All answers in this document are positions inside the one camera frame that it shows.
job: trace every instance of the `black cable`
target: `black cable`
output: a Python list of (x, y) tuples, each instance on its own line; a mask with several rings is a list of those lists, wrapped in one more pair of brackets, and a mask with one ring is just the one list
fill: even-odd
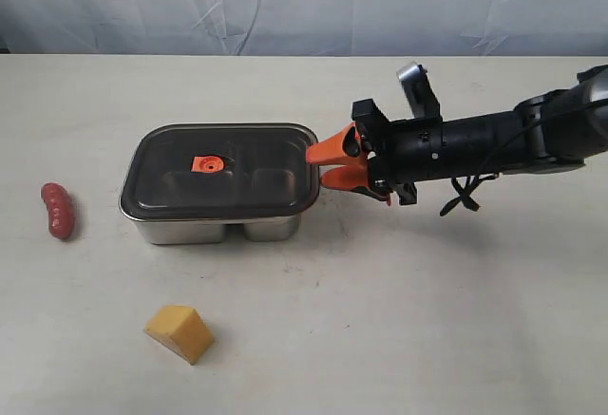
[(501, 151), (503, 151), (508, 145), (510, 145), (514, 141), (516, 141), (517, 138), (519, 138), (521, 135), (524, 135), (526, 132), (532, 130), (533, 128), (538, 127), (542, 123), (552, 121), (556, 118), (564, 117), (565, 115), (570, 114), (570, 113), (580, 113), (582, 111), (586, 111), (588, 109), (599, 108), (600, 106), (604, 106), (604, 105), (608, 105), (608, 99), (601, 99), (601, 100), (597, 100), (595, 102), (591, 102), (589, 104), (581, 105), (578, 108), (574, 108), (574, 109), (568, 111), (567, 113), (560, 113), (560, 114), (554, 114), (552, 116), (541, 117), (540, 119), (537, 119), (534, 122), (532, 122), (532, 123), (528, 124), (527, 126), (525, 126), (524, 128), (522, 128), (522, 130), (520, 130), (515, 135), (513, 135), (511, 138), (509, 138), (508, 140), (503, 142), (503, 144), (495, 147), (493, 150), (490, 151), (490, 153), (485, 157), (485, 159), (477, 167), (477, 170), (475, 171), (475, 175), (473, 176), (473, 181), (469, 182), (470, 176), (466, 178), (465, 188), (462, 188), (460, 186), (457, 179), (452, 178), (452, 186), (454, 186), (454, 184), (457, 184), (458, 187), (461, 188), (462, 190), (459, 191), (459, 189), (457, 189), (454, 186), (454, 189), (456, 190), (456, 192), (458, 192), (458, 197), (448, 201), (446, 203), (446, 205), (442, 208), (441, 212), (439, 213), (439, 216), (443, 217), (443, 216), (447, 215), (451, 210), (453, 210), (461, 202), (466, 207), (466, 209), (470, 209), (471, 211), (477, 211), (480, 206), (479, 206), (479, 204), (477, 204), (475, 202), (475, 200), (473, 200), (473, 198), (471, 198), (471, 194), (485, 180), (494, 180), (498, 177), (498, 174), (495, 174), (495, 175), (490, 175), (490, 177), (481, 179), (481, 175), (484, 171), (485, 166), (488, 165), (492, 161), (492, 159), (494, 159), (498, 154), (500, 154)]

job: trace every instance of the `white table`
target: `white table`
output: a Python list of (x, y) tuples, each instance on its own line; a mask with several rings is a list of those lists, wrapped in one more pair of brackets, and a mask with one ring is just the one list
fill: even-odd
[[(511, 109), (606, 59), (418, 59), (446, 119)], [(167, 123), (296, 122), (325, 139), (410, 59), (0, 56), (3, 414), (600, 414), (608, 406), (608, 156), (505, 177), (439, 218), (448, 181), (387, 208), (324, 191), (282, 243), (155, 247), (120, 214)], [(82, 231), (47, 231), (63, 183)], [(195, 367), (142, 333), (195, 307)]]

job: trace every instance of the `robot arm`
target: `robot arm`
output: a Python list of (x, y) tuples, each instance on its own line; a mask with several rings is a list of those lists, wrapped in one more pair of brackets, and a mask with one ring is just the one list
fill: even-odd
[(307, 152), (309, 163), (343, 165), (323, 175), (325, 187), (388, 203), (395, 192), (399, 204), (408, 205), (417, 202), (416, 182), (451, 179), (458, 197), (444, 216), (461, 202), (477, 211), (471, 194), (485, 180), (581, 168), (608, 149), (608, 66), (511, 111), (447, 122), (422, 66), (407, 66), (398, 77), (413, 119), (389, 121), (372, 99), (355, 102), (352, 123)]

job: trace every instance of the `orange valve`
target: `orange valve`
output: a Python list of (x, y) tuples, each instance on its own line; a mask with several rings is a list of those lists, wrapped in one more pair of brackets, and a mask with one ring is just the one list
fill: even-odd
[(225, 167), (224, 160), (218, 156), (196, 156), (192, 161), (193, 173), (217, 173)]

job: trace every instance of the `toy sausage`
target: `toy sausage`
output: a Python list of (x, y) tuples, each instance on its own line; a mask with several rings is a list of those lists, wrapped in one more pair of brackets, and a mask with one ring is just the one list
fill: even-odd
[(48, 231), (58, 239), (68, 239), (74, 230), (74, 207), (66, 189), (54, 182), (42, 186), (42, 200), (48, 211)]

